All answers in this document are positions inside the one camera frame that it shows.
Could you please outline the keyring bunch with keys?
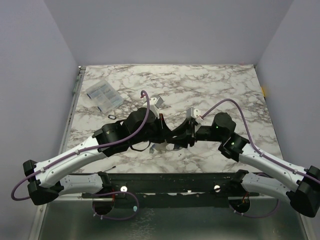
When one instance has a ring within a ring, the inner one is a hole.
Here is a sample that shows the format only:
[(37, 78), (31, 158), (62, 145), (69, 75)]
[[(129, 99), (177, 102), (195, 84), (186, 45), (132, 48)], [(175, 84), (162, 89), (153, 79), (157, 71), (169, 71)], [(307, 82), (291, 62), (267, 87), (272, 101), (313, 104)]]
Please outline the keyring bunch with keys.
[(168, 142), (162, 142), (162, 143), (154, 143), (150, 148), (149, 148), (149, 153), (154, 154), (155, 152), (159, 153), (165, 153), (165, 152), (172, 152), (172, 151), (179, 151), (182, 149), (181, 146), (177, 144), (171, 144), (173, 147), (169, 147), (170, 143)]

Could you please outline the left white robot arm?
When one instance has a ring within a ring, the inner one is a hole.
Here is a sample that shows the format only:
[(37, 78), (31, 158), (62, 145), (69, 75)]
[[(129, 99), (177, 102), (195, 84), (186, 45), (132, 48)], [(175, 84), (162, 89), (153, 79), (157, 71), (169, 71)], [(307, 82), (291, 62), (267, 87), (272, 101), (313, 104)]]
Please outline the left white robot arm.
[(163, 116), (141, 107), (124, 120), (103, 125), (84, 142), (56, 157), (41, 162), (24, 162), (29, 197), (36, 206), (74, 193), (106, 197), (111, 184), (105, 173), (75, 174), (74, 171), (125, 152), (135, 144), (162, 144), (170, 138), (172, 132)]

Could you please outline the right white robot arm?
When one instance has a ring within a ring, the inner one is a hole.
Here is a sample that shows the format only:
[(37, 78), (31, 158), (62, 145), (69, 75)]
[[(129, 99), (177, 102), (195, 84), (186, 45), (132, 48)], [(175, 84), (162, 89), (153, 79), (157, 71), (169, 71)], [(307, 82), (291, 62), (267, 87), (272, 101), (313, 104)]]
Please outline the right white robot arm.
[(288, 202), (298, 213), (314, 218), (320, 208), (320, 170), (305, 168), (264, 152), (252, 140), (235, 133), (236, 123), (225, 112), (215, 115), (212, 125), (202, 126), (202, 118), (188, 117), (173, 130), (168, 143), (183, 148), (198, 141), (219, 142), (220, 153), (236, 162), (252, 166), (267, 177), (243, 172), (230, 182), (229, 189), (240, 196), (244, 192), (260, 193)]

